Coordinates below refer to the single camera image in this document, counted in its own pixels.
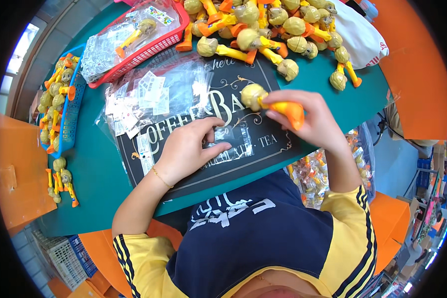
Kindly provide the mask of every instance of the black sign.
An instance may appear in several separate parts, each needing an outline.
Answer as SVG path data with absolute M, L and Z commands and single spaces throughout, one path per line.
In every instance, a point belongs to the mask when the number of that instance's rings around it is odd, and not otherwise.
M 264 111 L 253 112 L 245 109 L 240 102 L 241 90 L 251 83 L 262 85 L 268 92 L 280 89 L 274 77 L 275 66 L 271 62 L 260 56 L 249 65 L 218 55 L 207 58 L 206 61 L 206 67 L 214 73 L 209 95 L 211 116 L 226 121 L 227 131 L 223 133 L 222 141 L 230 142 L 233 148 L 176 184 L 162 198 L 163 201 L 233 181 L 302 152 L 298 137 L 281 130 L 281 125 L 267 118 Z M 185 125 L 194 118 L 193 115 L 171 117 L 141 130 L 141 134 L 149 134 L 155 162 L 159 160 L 172 129 Z M 136 138 L 130 140 L 124 134 L 118 137 L 118 145 L 131 184 L 136 187 L 144 177 Z

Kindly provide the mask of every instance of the white bag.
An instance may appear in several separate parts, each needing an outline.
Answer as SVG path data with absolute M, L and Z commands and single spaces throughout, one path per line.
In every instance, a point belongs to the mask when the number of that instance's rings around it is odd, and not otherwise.
M 364 16 L 339 0 L 333 3 L 338 11 L 336 32 L 343 38 L 343 46 L 351 55 L 354 69 L 376 65 L 382 57 L 389 55 L 384 38 Z

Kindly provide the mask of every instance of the person's left hand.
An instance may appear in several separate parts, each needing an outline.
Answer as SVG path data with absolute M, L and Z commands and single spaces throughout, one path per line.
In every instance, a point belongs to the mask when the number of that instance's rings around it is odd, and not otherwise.
M 232 148 L 229 143 L 218 143 L 202 148 L 202 140 L 214 142 L 214 126 L 225 122 L 216 117 L 194 120 L 178 127 L 167 138 L 161 157 L 154 168 L 168 185 L 175 185 L 225 150 Z

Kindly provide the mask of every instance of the hand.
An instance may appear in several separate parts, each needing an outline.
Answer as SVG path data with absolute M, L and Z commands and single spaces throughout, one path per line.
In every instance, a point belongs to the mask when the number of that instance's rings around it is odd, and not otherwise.
M 202 148 L 202 140 L 214 142 L 214 126 L 223 126 L 225 122 L 216 117 L 194 120 L 178 127 L 167 138 L 161 157 L 154 168 L 170 186 L 192 174 L 205 163 L 217 157 L 232 146 L 218 143 L 210 148 Z
M 294 102 L 301 104 L 306 111 L 306 115 L 304 124 L 298 131 L 292 128 L 286 116 L 272 110 L 268 110 L 266 115 L 268 118 L 279 122 L 282 125 L 282 129 L 292 131 L 308 143 L 323 147 L 333 153 L 347 150 L 346 138 L 326 105 L 325 100 L 319 93 L 280 90 L 270 92 L 263 99 L 263 102 L 265 104 L 276 102 Z

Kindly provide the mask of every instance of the wrist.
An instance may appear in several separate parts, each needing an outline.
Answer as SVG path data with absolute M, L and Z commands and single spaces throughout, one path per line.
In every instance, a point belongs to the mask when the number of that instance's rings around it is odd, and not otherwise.
M 172 169 L 171 167 L 160 163 L 159 161 L 154 165 L 154 169 L 157 172 L 158 178 L 160 178 L 162 184 L 167 184 L 168 186 L 174 186 L 176 183 L 182 180 L 183 177 L 179 175 L 178 171 Z

